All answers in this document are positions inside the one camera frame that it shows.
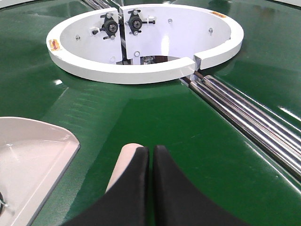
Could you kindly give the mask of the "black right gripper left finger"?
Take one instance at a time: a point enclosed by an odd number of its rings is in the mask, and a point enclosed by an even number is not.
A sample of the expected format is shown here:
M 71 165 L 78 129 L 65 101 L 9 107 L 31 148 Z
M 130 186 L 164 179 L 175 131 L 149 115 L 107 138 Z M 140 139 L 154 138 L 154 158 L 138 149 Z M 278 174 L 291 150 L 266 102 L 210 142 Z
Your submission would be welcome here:
M 125 171 L 92 206 L 65 226 L 145 226 L 149 150 L 136 148 Z

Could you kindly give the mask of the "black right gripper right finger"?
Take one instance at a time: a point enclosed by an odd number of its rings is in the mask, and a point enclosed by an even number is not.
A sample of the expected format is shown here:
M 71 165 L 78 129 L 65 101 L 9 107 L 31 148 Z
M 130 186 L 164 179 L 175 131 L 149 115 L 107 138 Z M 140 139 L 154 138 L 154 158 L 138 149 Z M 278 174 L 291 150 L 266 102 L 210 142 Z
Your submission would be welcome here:
M 168 149 L 153 152 L 153 191 L 158 226 L 245 226 L 201 193 L 173 160 Z

